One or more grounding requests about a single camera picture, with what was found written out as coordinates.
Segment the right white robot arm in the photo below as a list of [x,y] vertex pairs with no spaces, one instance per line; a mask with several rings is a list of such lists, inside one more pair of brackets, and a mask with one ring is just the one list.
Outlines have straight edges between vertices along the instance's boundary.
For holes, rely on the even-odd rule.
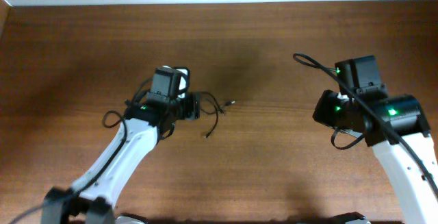
[[405,223],[437,222],[437,159],[430,125],[412,95],[389,96],[372,55],[335,64],[339,92],[325,90],[313,119],[373,150]]

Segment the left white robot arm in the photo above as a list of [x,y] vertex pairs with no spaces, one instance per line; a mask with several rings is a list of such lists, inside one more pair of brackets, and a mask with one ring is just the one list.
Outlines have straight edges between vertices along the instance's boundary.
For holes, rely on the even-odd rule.
[[68,190],[52,188],[44,198],[42,223],[70,223],[85,216],[85,223],[142,223],[129,215],[115,215],[116,204],[134,171],[158,143],[175,131],[177,121],[200,116],[200,95],[189,92],[190,70],[160,66],[115,112],[118,131],[96,162]]

